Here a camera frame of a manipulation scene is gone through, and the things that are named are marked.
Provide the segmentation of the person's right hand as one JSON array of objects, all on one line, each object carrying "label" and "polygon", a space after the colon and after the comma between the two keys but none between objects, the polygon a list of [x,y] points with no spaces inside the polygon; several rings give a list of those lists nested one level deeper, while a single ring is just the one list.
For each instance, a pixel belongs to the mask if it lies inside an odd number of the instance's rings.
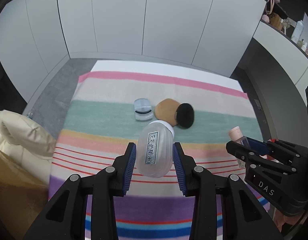
[{"label": "person's right hand", "polygon": [[284,224],[294,225],[297,220],[294,217],[287,217],[283,213],[281,213],[278,209],[274,211],[273,221],[278,228],[279,232],[282,231],[282,227]]}]

